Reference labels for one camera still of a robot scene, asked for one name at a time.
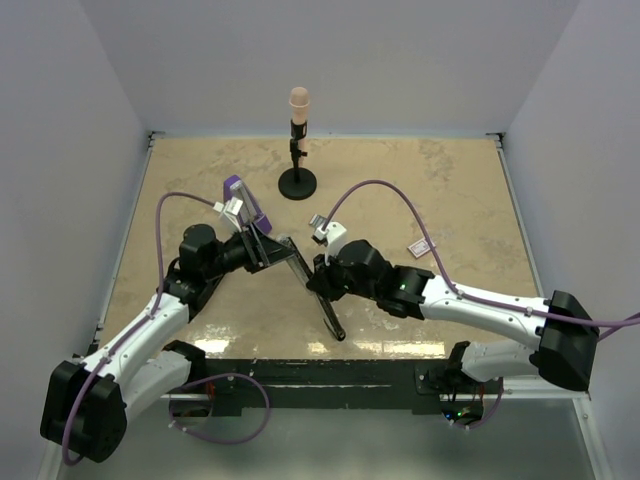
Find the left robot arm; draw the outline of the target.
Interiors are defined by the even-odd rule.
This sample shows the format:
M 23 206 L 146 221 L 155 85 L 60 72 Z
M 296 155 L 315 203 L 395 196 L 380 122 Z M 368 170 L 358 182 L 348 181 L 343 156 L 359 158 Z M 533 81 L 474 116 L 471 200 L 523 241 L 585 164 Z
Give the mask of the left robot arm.
M 40 424 L 41 436 L 96 463 L 124 437 L 144 378 L 156 370 L 153 353 L 204 308 L 221 279 L 240 268 L 257 273 L 293 258 L 291 239 L 274 239 L 252 226 L 228 240 L 206 224 L 187 228 L 177 257 L 160 271 L 160 285 L 143 311 L 109 343 L 52 372 Z

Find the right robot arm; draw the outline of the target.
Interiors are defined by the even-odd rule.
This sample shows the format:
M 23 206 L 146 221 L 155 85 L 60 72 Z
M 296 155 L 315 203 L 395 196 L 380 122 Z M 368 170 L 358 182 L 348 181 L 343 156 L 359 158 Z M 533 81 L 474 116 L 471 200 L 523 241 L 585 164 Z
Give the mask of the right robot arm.
M 307 286 L 329 301 L 351 294 L 398 318 L 451 321 L 499 335 L 498 342 L 455 345 L 443 381 L 456 392 L 522 375 L 569 391 L 589 388 L 600 332 L 567 292 L 545 299 L 452 288 L 429 270 L 392 265 L 366 240 L 349 242 L 334 256 L 319 254 L 313 265 Z

